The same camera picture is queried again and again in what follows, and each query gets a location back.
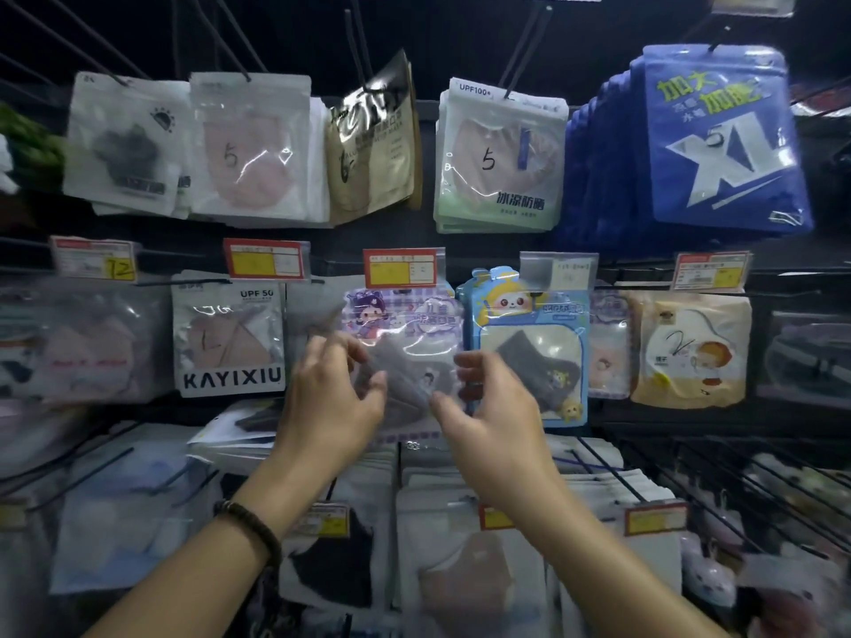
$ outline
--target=face mask package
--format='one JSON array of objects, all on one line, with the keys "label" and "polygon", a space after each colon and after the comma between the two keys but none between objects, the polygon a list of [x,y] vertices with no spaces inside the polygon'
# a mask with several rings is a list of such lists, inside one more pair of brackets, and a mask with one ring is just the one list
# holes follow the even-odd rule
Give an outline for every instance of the face mask package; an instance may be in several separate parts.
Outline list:
[{"label": "face mask package", "polygon": [[463,349],[464,310],[450,291],[346,293],[342,329],[362,340],[369,354],[357,370],[355,389],[366,390],[373,374],[387,371],[387,407],[378,443],[440,436],[429,409],[431,393],[453,396],[461,386],[453,358]]},{"label": "face mask package", "polygon": [[415,101],[410,63],[400,51],[365,89],[331,109],[325,148],[334,225],[408,199],[419,209],[422,155]]},{"label": "face mask package", "polygon": [[474,350],[496,351],[538,402],[547,427],[588,420],[588,291],[536,293],[509,266],[472,289]]},{"label": "face mask package", "polygon": [[271,280],[197,282],[211,279],[227,276],[183,271],[172,277],[181,282],[172,286],[180,394],[283,391],[280,285]]},{"label": "face mask package", "polygon": [[568,104],[504,96],[459,78],[441,95],[438,232],[543,232],[558,222]]},{"label": "face mask package", "polygon": [[745,398],[750,300],[625,292],[641,322],[632,400],[654,407],[726,407]]},{"label": "face mask package", "polygon": [[405,488],[397,516],[406,638],[549,636],[543,557],[488,528],[472,490]]},{"label": "face mask package", "polygon": [[307,219],[311,79],[193,73],[193,213]]},{"label": "face mask package", "polygon": [[367,452],[284,537],[285,600],[344,613],[389,608],[397,457],[394,447]]},{"label": "face mask package", "polygon": [[169,392],[168,288],[44,277],[28,386],[46,404],[146,403]]},{"label": "face mask package", "polygon": [[72,481],[133,448],[66,495],[52,595],[132,587],[207,522],[218,488],[198,491],[206,476],[200,463],[180,474],[196,432],[145,424],[74,463]]},{"label": "face mask package", "polygon": [[775,311],[769,339],[759,396],[851,409],[851,319]]},{"label": "face mask package", "polygon": [[81,71],[70,104],[63,192],[171,216],[191,125],[186,83]]},{"label": "face mask package", "polygon": [[617,291],[590,294],[588,396],[629,398],[631,329],[630,305]]}]

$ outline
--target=black face mask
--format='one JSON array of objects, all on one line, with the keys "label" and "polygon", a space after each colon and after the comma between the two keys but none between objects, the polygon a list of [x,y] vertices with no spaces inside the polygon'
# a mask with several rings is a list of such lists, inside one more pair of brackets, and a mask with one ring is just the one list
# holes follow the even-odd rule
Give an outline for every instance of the black face mask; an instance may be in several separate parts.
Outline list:
[{"label": "black face mask", "polygon": [[328,602],[372,606],[373,534],[349,510],[349,536],[319,537],[304,553],[290,553],[301,583]]}]

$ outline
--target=cartoon character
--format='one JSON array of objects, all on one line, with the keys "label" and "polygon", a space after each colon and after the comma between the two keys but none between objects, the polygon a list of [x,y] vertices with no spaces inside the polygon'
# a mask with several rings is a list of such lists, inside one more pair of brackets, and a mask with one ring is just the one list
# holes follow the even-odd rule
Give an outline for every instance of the cartoon character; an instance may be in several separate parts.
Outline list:
[{"label": "cartoon character", "polygon": [[564,403],[562,403],[562,406],[559,408],[559,413],[567,423],[570,423],[570,421],[578,421],[582,418],[582,403],[568,398]]},{"label": "cartoon character", "polygon": [[718,370],[733,360],[733,354],[723,342],[711,340],[702,342],[692,356],[691,364],[695,368],[698,377],[703,377],[703,384],[709,387],[717,387],[721,384],[721,375]]}]

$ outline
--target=hand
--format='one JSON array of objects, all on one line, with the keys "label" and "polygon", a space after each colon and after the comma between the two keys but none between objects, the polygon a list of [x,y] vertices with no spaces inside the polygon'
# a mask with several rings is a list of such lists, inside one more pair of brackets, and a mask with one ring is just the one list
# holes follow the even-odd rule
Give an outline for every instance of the hand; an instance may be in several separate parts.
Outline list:
[{"label": "hand", "polygon": [[344,333],[314,336],[287,387],[287,400],[270,460],[308,462],[331,480],[357,460],[384,418],[386,373],[372,376],[358,398],[349,374],[366,362],[363,344]]},{"label": "hand", "polygon": [[538,403],[498,354],[465,351],[455,364],[467,383],[459,396],[481,405],[470,417],[435,392],[431,409],[465,481],[485,504],[512,516],[533,494],[560,482]]}]

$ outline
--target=hanging package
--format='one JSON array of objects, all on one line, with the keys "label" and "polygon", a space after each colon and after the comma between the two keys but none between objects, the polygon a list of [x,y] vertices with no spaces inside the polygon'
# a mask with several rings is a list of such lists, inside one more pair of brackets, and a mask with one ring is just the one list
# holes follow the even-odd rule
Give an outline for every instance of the hanging package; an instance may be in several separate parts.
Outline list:
[{"label": "hanging package", "polygon": [[184,397],[282,391],[283,332],[275,281],[173,276],[175,380]]},{"label": "hanging package", "polygon": [[544,425],[588,420],[587,291],[532,296],[509,266],[472,289],[474,350],[496,351],[538,402]]},{"label": "hanging package", "polygon": [[310,77],[193,73],[190,86],[192,211],[305,219]]},{"label": "hanging package", "polygon": [[186,83],[81,71],[74,82],[62,191],[171,215],[186,163]]},{"label": "hanging package", "polygon": [[409,291],[362,289],[346,293],[343,331],[367,346],[369,360],[355,377],[366,390],[373,374],[387,372],[387,407],[377,441],[437,437],[431,415],[434,391],[457,393],[453,357],[463,349],[464,310],[448,288]]},{"label": "hanging package", "polygon": [[662,291],[625,295],[641,323],[634,402],[699,409],[745,398],[748,298]]},{"label": "hanging package", "polygon": [[331,109],[325,136],[335,225],[422,193],[420,126],[404,51]]},{"label": "hanging package", "polygon": [[452,78],[441,116],[435,219],[447,232],[558,222],[568,104]]}]

